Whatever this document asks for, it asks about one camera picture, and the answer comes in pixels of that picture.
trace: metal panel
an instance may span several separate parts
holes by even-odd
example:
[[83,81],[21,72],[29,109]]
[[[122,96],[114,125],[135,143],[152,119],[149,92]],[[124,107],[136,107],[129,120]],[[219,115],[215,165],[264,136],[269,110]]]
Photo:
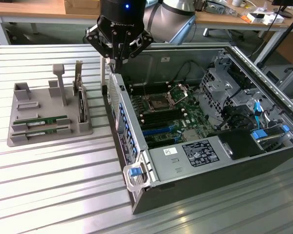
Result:
[[[9,148],[5,124],[13,94],[10,83],[25,80],[32,88],[47,85],[44,81],[52,77],[52,72],[33,73],[32,69],[52,64],[55,60],[47,59],[50,53],[45,54],[44,49],[58,47],[70,48],[69,51],[72,47],[89,46],[0,47],[41,48],[42,58],[30,60],[18,51],[0,51],[1,56],[15,58],[13,62],[0,60],[0,74],[7,74],[0,78],[0,234],[293,233],[293,158],[270,173],[132,215],[100,96],[100,73],[96,71],[99,67],[95,65],[85,67],[85,72],[93,72],[85,77],[89,79],[86,87],[92,135]],[[84,60],[68,59],[63,55],[65,51],[59,52],[62,59],[57,63],[72,65],[74,60]],[[94,58],[90,59],[89,63],[96,63]],[[19,74],[17,79],[7,81],[13,74],[12,67],[19,65],[26,78],[19,76],[19,70],[15,72]],[[25,74],[30,73],[37,76],[27,79]],[[70,80],[72,77],[67,78],[67,85]]]

